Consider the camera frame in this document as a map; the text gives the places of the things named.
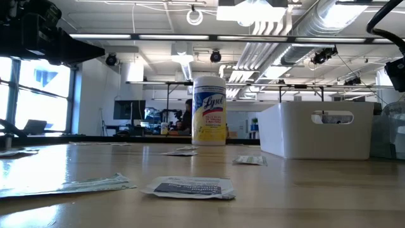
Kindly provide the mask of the silver ventilation duct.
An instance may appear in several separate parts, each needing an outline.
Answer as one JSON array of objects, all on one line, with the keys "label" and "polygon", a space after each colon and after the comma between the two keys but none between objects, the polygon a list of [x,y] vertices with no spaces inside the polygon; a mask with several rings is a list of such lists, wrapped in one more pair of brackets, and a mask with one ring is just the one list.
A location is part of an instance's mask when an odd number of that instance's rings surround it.
[{"label": "silver ventilation duct", "polygon": [[[292,33],[298,36],[335,36],[367,8],[365,5],[336,4],[337,1],[342,0],[319,0]],[[295,65],[314,49],[314,47],[285,46],[280,63]]]}]

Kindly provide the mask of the black table edge rail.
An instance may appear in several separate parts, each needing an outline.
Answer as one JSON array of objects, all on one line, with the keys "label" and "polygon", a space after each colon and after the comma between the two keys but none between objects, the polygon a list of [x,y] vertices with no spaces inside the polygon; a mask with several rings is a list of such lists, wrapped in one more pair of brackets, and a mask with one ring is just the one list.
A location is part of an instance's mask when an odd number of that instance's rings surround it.
[{"label": "black table edge rail", "polygon": [[12,137],[12,146],[38,146],[68,143],[164,143],[190,144],[190,137],[103,137],[103,136],[58,136],[58,137]]}]

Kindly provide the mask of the clear plastic container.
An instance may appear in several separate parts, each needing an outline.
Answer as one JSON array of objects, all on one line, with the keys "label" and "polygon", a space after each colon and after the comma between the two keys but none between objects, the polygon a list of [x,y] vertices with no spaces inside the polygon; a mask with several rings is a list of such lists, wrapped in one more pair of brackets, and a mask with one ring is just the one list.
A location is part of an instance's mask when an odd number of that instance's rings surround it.
[{"label": "clear plastic container", "polygon": [[405,160],[405,101],[388,104],[373,117],[370,156]]}]

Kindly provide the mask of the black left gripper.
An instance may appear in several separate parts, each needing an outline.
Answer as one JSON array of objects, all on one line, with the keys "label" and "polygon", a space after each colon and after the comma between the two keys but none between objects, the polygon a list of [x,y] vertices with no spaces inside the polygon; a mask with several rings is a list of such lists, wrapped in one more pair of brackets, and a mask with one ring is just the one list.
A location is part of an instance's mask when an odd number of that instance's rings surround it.
[{"label": "black left gripper", "polygon": [[105,55],[58,28],[61,16],[50,0],[0,0],[0,57],[76,65]]}]

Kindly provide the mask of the black overhead light bar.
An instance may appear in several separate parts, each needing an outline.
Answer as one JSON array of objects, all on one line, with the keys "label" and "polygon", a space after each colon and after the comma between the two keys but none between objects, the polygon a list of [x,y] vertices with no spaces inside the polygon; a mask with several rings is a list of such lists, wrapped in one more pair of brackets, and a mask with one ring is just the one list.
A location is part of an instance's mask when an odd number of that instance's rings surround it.
[{"label": "black overhead light bar", "polygon": [[189,35],[189,34],[70,34],[78,40],[95,41],[207,41],[207,42],[268,42],[287,44],[393,44],[375,37],[299,37],[279,35]]}]

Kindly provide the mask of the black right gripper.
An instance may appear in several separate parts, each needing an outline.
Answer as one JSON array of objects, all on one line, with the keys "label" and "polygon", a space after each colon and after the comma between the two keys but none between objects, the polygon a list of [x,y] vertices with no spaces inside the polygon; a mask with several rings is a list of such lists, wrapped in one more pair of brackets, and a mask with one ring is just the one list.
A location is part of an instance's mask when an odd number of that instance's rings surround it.
[{"label": "black right gripper", "polygon": [[400,58],[387,62],[384,69],[394,89],[398,92],[405,92],[405,59]]}]

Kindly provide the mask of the black diagonal frame brace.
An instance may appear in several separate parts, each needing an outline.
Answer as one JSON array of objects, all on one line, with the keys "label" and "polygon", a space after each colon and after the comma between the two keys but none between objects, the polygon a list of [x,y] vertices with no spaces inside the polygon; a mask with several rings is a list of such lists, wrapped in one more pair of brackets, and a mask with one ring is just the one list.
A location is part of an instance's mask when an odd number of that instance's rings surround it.
[{"label": "black diagonal frame brace", "polygon": [[3,131],[5,133],[5,135],[0,136],[0,149],[10,149],[13,144],[13,139],[16,136],[19,138],[27,138],[26,133],[7,120],[0,118],[0,125],[4,127],[4,129],[0,129],[0,132]]}]

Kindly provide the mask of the green striped bandage packet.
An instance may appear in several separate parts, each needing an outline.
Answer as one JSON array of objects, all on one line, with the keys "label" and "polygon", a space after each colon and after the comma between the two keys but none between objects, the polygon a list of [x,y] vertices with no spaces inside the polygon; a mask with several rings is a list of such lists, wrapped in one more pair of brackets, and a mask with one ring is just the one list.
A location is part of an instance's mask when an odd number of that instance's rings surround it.
[{"label": "green striped bandage packet", "polygon": [[264,156],[238,156],[232,161],[236,164],[246,164],[246,165],[262,165],[267,166],[268,163]]}]

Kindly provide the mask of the white ceiling light panel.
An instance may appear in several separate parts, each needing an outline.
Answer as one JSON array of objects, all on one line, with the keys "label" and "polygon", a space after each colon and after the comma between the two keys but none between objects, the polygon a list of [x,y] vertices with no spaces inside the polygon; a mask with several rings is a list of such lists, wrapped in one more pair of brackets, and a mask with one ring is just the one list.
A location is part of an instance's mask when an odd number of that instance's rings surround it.
[{"label": "white ceiling light panel", "polygon": [[288,8],[288,0],[218,0],[216,19],[240,22],[278,22]]}]

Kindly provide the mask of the black computer monitor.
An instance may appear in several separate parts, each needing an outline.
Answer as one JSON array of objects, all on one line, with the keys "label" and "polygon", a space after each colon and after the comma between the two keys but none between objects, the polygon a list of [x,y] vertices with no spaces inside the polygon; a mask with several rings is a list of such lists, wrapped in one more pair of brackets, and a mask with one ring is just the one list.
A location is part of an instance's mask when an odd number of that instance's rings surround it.
[{"label": "black computer monitor", "polygon": [[115,120],[143,120],[145,118],[145,100],[118,100],[114,102]]}]

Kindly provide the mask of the grey laptop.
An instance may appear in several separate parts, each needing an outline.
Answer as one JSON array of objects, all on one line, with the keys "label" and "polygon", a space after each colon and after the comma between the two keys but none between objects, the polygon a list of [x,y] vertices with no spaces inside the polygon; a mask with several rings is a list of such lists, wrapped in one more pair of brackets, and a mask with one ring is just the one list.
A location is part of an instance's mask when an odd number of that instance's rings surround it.
[{"label": "grey laptop", "polygon": [[44,132],[46,125],[46,121],[28,119],[25,127],[23,128],[23,132],[26,135],[39,135]]}]

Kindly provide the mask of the Lysol wipes canister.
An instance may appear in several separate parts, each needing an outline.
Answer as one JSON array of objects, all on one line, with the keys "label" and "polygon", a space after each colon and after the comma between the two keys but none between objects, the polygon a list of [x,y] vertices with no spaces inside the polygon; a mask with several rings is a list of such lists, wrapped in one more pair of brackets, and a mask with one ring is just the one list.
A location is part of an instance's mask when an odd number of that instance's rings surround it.
[{"label": "Lysol wipes canister", "polygon": [[220,77],[199,77],[193,84],[192,144],[222,146],[227,139],[226,84]]}]

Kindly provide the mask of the long green striped packet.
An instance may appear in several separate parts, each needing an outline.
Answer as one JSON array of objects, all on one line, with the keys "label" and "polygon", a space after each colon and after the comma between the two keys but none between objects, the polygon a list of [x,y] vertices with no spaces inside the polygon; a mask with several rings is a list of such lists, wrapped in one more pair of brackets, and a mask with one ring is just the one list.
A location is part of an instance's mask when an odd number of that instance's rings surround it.
[{"label": "long green striped packet", "polygon": [[33,185],[0,189],[0,198],[12,198],[20,196],[40,196],[48,194],[88,193],[96,191],[116,191],[123,189],[135,189],[137,186],[132,180],[115,173],[112,177],[104,179],[89,179],[74,182],[65,182],[53,185]]}]

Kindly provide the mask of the white plastic bin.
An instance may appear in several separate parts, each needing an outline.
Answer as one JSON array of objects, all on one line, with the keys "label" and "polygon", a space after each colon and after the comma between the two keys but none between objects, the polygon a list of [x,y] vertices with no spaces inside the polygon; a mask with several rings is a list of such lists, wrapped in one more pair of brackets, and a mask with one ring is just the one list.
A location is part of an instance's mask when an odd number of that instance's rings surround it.
[{"label": "white plastic bin", "polygon": [[[288,159],[367,160],[374,104],[302,101],[258,113],[261,150]],[[352,121],[323,123],[322,113],[352,113]]]}]

